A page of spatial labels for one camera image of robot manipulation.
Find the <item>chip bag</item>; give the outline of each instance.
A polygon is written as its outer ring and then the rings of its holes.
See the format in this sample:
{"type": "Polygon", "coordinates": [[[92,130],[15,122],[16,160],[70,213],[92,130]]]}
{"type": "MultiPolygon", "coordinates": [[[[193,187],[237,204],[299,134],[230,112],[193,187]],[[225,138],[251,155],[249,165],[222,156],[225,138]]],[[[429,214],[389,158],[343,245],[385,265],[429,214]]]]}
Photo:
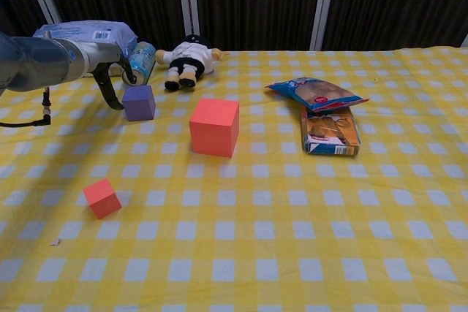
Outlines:
{"type": "Polygon", "coordinates": [[[296,78],[287,82],[267,85],[267,88],[297,100],[314,113],[332,111],[369,100],[317,78],[296,78]]]}

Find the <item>purple cube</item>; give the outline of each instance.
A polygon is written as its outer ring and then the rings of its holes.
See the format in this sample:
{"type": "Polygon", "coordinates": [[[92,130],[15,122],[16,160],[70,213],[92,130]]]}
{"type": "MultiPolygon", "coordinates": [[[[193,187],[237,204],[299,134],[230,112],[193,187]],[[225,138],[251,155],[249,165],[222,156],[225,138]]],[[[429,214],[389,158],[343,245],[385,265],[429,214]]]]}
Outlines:
{"type": "Polygon", "coordinates": [[[127,86],[122,103],[129,121],[146,121],[154,118],[156,103],[150,85],[127,86]]]}

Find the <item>stuffed toy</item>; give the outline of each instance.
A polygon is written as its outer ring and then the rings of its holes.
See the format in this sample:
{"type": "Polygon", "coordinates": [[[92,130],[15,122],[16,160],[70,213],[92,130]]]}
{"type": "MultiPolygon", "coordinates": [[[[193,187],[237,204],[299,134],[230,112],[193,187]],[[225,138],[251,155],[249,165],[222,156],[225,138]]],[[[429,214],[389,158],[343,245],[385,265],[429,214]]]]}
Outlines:
{"type": "Polygon", "coordinates": [[[169,64],[165,88],[177,91],[181,86],[194,88],[204,73],[214,70],[214,62],[222,59],[220,49],[211,49],[208,40],[191,34],[173,51],[158,50],[158,64],[169,64]]]}

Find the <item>red cube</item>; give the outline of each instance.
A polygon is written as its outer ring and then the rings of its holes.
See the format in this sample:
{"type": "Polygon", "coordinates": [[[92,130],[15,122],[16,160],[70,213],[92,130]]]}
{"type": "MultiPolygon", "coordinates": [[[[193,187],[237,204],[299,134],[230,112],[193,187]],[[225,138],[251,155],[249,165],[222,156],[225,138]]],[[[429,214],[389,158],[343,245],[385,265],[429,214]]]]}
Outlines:
{"type": "Polygon", "coordinates": [[[239,103],[201,99],[189,126],[195,153],[231,157],[239,135],[239,103]]]}
{"type": "Polygon", "coordinates": [[[122,207],[107,178],[83,189],[88,205],[97,218],[102,218],[122,207]]]}

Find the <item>black cable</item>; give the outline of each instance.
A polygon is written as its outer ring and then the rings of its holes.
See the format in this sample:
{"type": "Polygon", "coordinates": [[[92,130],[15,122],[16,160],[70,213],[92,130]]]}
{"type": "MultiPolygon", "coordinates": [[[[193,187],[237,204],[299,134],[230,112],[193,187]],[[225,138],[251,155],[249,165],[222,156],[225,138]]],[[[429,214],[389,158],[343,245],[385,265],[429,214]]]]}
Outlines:
{"type": "Polygon", "coordinates": [[[42,106],[43,109],[43,117],[42,120],[35,120],[31,122],[25,123],[4,123],[0,122],[0,127],[8,127],[8,128],[22,128],[22,127],[37,127],[37,126],[48,126],[51,123],[50,120],[50,106],[52,105],[49,100],[49,88],[45,88],[44,93],[42,94],[42,106]]]}

